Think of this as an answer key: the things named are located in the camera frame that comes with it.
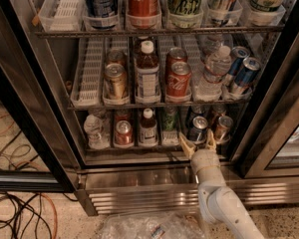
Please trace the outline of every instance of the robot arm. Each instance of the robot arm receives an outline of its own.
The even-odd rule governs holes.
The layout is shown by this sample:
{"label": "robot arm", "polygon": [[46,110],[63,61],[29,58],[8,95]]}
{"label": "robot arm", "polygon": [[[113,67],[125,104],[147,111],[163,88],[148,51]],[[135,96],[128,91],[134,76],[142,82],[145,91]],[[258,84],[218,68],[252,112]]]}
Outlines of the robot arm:
{"label": "robot arm", "polygon": [[199,183],[199,207],[206,222],[224,222],[239,239],[264,238],[239,197],[226,186],[215,151],[198,150],[191,158],[191,167]]}

